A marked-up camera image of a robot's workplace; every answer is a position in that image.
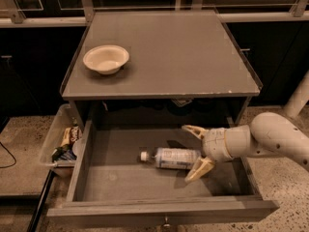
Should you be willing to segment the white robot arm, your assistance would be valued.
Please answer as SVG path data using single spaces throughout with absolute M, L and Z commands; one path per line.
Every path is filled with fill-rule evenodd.
M 194 182 L 212 171 L 218 162 L 235 158 L 263 158 L 270 153 L 282 155 L 309 171 L 309 137 L 285 117 L 264 112 L 249 125 L 233 128 L 204 129 L 182 126 L 202 142 L 202 156 L 185 177 Z

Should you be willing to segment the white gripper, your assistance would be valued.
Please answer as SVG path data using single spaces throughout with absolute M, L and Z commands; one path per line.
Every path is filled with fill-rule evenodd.
M 191 125 L 183 125 L 182 129 L 202 140 L 203 151 L 206 155 L 205 158 L 199 157 L 195 161 L 184 179 L 187 183 L 197 181 L 210 172 L 215 166 L 215 161 L 224 162 L 233 159 L 226 145 L 226 129 L 206 130 L 202 127 Z

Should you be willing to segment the white robot base leg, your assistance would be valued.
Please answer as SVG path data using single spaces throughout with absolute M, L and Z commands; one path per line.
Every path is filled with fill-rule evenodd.
M 284 106 L 285 113 L 295 118 L 309 102 L 309 71 L 303 76 L 297 88 Z

